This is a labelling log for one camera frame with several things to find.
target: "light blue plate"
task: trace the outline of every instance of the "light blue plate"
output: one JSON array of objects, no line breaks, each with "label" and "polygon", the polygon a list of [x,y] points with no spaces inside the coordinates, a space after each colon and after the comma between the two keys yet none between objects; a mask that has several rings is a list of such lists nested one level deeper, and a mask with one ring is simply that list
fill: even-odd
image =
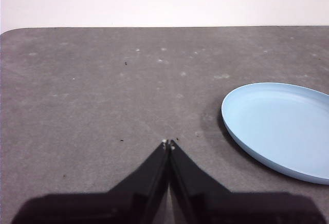
[{"label": "light blue plate", "polygon": [[281,83],[230,92],[224,123],[249,155],[291,177],[329,184],[329,95]]}]

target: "plastic plate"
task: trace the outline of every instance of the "plastic plate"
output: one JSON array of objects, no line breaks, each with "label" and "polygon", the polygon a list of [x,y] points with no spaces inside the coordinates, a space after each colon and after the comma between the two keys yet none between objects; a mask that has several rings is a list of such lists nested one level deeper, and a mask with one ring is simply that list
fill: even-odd
[{"label": "plastic plate", "polygon": [[227,94],[222,115],[233,139],[256,160],[329,184],[329,95],[291,84],[249,84]]}]

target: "white wall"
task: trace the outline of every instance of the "white wall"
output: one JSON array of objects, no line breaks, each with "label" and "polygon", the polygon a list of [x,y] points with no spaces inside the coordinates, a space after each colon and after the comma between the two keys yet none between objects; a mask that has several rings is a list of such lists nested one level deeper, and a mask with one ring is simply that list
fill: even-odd
[{"label": "white wall", "polygon": [[1,0],[23,27],[329,25],[329,0]]}]

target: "table surface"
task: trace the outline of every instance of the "table surface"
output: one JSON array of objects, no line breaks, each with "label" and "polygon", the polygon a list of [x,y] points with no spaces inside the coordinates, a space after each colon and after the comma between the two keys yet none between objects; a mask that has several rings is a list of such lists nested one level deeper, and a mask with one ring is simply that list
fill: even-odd
[{"label": "table surface", "polygon": [[[164,138],[235,192],[311,197],[228,135],[224,96],[255,82],[329,93],[329,27],[33,28],[1,37],[1,217],[31,197],[102,192]],[[165,223],[173,223],[168,212]]]}]

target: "white speck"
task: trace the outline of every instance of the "white speck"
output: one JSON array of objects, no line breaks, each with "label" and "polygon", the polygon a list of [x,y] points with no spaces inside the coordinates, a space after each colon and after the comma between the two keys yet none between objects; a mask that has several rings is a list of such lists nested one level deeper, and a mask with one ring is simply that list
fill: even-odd
[{"label": "white speck", "polygon": [[225,73],[225,74],[222,74],[222,75],[215,75],[214,78],[215,79],[228,79],[230,77],[229,74]]},{"label": "white speck", "polygon": [[203,116],[202,119],[204,121],[212,121],[214,118],[212,116],[210,116],[210,115],[206,115],[206,116]]},{"label": "white speck", "polygon": [[194,119],[197,119],[198,118],[198,115],[197,114],[190,114],[187,116],[188,119],[191,119],[191,120],[194,120]]}]

